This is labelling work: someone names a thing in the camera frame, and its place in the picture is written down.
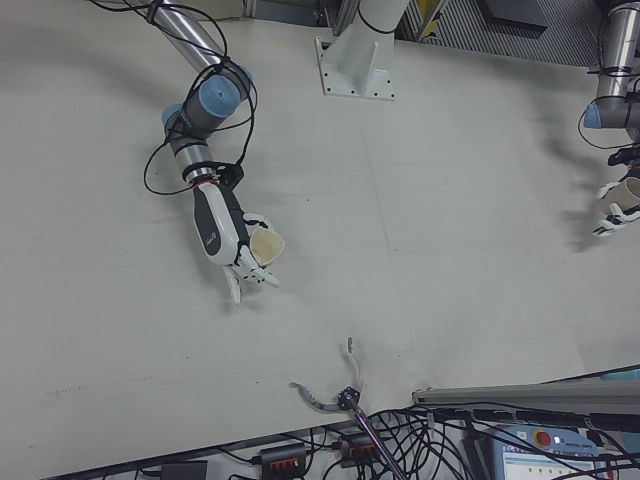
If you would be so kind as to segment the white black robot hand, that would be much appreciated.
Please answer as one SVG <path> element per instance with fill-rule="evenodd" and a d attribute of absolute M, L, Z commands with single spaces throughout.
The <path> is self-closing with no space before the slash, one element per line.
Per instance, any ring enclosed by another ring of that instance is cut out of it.
<path fill-rule="evenodd" d="M 269 271 L 285 240 L 265 216 L 242 209 L 233 190 L 213 180 L 193 189 L 194 224 L 207 259 L 222 268 L 231 298 L 242 299 L 242 281 L 280 285 Z"/>
<path fill-rule="evenodd" d="M 639 219 L 638 178 L 628 177 L 606 184 L 598 191 L 597 199 L 604 217 L 593 230 L 594 236 L 609 236 Z"/>

